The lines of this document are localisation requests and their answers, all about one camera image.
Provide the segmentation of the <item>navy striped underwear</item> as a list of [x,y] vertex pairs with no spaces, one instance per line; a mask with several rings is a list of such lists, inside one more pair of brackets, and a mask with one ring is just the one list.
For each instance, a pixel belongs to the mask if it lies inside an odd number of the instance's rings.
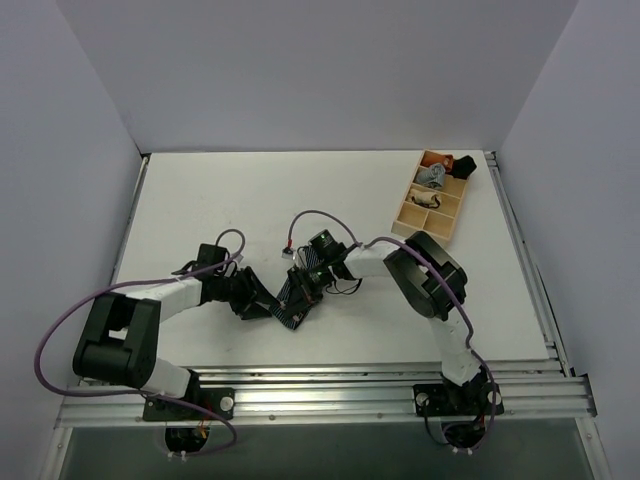
[[323,299],[321,283],[309,271],[321,264],[316,251],[306,245],[297,250],[297,263],[288,271],[286,280],[276,296],[276,304],[268,308],[285,328],[295,331],[311,309]]

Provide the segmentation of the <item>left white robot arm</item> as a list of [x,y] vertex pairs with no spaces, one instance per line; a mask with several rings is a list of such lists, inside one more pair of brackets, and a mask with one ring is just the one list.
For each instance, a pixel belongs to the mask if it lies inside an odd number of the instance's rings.
[[178,271],[180,280],[134,290],[109,292],[92,304],[72,359],[81,377],[166,397],[179,419],[194,417],[202,405],[195,373],[157,355],[160,324],[209,302],[221,302],[243,320],[271,316],[279,304],[249,267],[233,266],[229,251],[202,244],[197,257]]

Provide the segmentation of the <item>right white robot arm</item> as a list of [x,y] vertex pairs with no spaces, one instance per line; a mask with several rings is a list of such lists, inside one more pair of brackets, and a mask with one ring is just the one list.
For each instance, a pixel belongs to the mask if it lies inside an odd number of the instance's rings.
[[404,241],[378,237],[347,247],[323,230],[308,247],[317,261],[306,259],[302,268],[294,266],[287,272],[283,319],[301,319],[337,280],[390,277],[412,309],[431,323],[441,374],[449,382],[443,390],[447,406],[464,413],[479,402],[474,380],[487,368],[471,346],[474,329],[463,309],[468,278],[438,242],[419,231]]

